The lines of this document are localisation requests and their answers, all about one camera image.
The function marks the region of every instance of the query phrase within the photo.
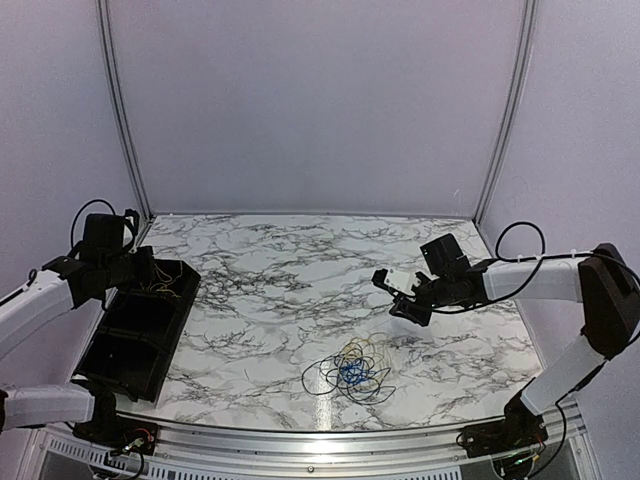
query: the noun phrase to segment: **marble table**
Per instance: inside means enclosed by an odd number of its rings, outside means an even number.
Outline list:
[[[514,304],[419,327],[388,314],[370,282],[385,267],[426,271],[419,247],[453,233],[472,263],[488,252],[469,221],[353,216],[161,216],[147,235],[158,258],[202,275],[156,404],[122,411],[180,422],[296,431],[378,430],[501,414],[540,370]],[[384,332],[397,388],[361,406],[314,397],[302,371],[352,337]]]

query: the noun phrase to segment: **black tray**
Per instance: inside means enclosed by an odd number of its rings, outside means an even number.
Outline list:
[[[111,391],[154,402],[160,395],[200,275],[186,263],[156,260],[162,272],[177,278],[171,292],[132,284],[118,291],[85,352],[76,373]]]

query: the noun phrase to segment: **white wall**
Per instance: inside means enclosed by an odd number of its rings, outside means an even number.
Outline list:
[[[0,2],[0,297],[69,250],[78,207],[134,196],[107,96],[91,1]],[[59,318],[0,362],[0,383],[66,381],[96,312]],[[24,431],[0,435],[0,478],[15,476]]]
[[[112,2],[159,212],[468,216],[522,2]]]
[[[543,1],[508,156],[482,228],[495,242],[515,220],[545,231],[551,252],[613,242],[640,271],[640,4]],[[506,253],[538,248],[521,232]],[[583,324],[577,305],[522,302],[547,362]],[[640,348],[579,395],[605,480],[638,478]]]

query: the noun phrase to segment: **robotic arm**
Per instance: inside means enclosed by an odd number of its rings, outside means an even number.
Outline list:
[[[83,239],[68,255],[32,271],[27,283],[0,299],[0,360],[44,325],[88,300],[101,300],[104,308],[107,290],[151,281],[151,247],[133,250],[138,225],[139,215],[132,210],[122,216],[88,215]],[[94,433],[102,423],[97,430],[104,433],[102,427],[109,423],[105,411],[111,404],[115,417],[112,395],[87,381],[0,390],[0,431],[67,421],[87,422]]]
[[[394,297],[390,313],[421,326],[432,313],[471,311],[506,299],[582,303],[585,325],[562,356],[505,406],[505,419],[466,427],[460,445],[470,457],[533,445],[548,438],[542,413],[585,387],[604,364],[627,348],[640,319],[640,291],[611,244],[593,252],[470,265],[453,235],[421,247],[429,270],[378,270],[373,283]],[[458,306],[458,310],[440,310]]]

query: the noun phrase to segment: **white marble surface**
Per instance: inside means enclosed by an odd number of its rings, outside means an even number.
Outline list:
[[[284,430],[376,430],[498,415],[540,364],[509,302],[422,328],[391,317],[378,268],[426,271],[419,247],[453,233],[472,263],[471,222],[380,217],[164,216],[146,244],[202,275],[155,405],[119,408],[182,422]],[[383,404],[309,396],[300,376],[354,336],[389,334],[397,387]]]

